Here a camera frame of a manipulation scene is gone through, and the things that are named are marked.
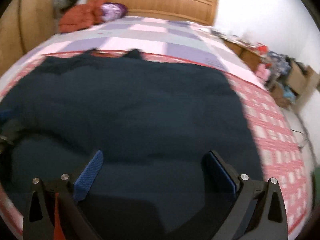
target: silver bolt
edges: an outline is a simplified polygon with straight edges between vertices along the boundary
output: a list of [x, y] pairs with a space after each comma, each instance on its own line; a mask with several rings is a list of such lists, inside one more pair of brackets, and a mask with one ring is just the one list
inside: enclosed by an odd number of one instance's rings
[[271, 178], [270, 180], [271, 180], [271, 182], [272, 182], [273, 184], [277, 184], [277, 183], [278, 183], [278, 180], [277, 180], [276, 178]]
[[68, 174], [62, 174], [61, 175], [61, 179], [62, 180], [67, 180], [67, 179], [69, 179], [69, 175]]
[[248, 180], [249, 176], [247, 174], [241, 174], [240, 178], [243, 179], [243, 180]]
[[32, 183], [33, 184], [37, 184], [39, 182], [39, 178], [34, 178], [33, 180], [32, 180]]

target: navy blue cloth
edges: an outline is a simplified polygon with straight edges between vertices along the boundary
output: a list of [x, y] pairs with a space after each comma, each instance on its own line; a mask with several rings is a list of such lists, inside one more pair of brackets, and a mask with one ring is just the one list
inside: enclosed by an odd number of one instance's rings
[[22, 213], [34, 177], [58, 178], [103, 151], [79, 205], [105, 239], [210, 238], [232, 203], [201, 166], [209, 150], [239, 174], [263, 179], [241, 102], [216, 69], [49, 57], [10, 90], [4, 109], [17, 109], [37, 130], [14, 148], [4, 181]]

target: wooden furniture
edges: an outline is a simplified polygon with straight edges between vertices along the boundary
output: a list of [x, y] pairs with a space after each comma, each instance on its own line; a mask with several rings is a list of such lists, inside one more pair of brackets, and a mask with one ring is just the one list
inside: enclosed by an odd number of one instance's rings
[[54, 35], [53, 0], [20, 1], [21, 35], [28, 52]]
[[24, 54], [19, 28], [19, 3], [12, 0], [0, 18], [0, 75]]
[[122, 3], [128, 15], [165, 20], [189, 20], [213, 25], [219, 0], [108, 0]]
[[244, 44], [233, 42], [228, 39], [223, 39], [225, 45], [231, 49], [247, 66], [252, 72], [256, 72], [258, 65], [261, 63], [261, 56], [246, 47]]
[[0, 18], [0, 76], [52, 35], [53, 0], [12, 0]]

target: orange strap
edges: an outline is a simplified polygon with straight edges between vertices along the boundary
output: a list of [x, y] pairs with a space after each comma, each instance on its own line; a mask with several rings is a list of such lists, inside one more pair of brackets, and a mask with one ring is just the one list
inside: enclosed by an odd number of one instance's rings
[[61, 224], [60, 224], [60, 217], [59, 217], [59, 207], [58, 207], [58, 196], [59, 193], [55, 195], [55, 205], [54, 205], [54, 231], [53, 231], [53, 240], [66, 240]]

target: wooden headboard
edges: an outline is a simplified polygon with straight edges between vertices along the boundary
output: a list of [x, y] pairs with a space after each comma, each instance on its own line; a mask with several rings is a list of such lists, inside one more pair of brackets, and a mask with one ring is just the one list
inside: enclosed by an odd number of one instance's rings
[[219, 0], [108, 0], [122, 3], [128, 15], [213, 25]]

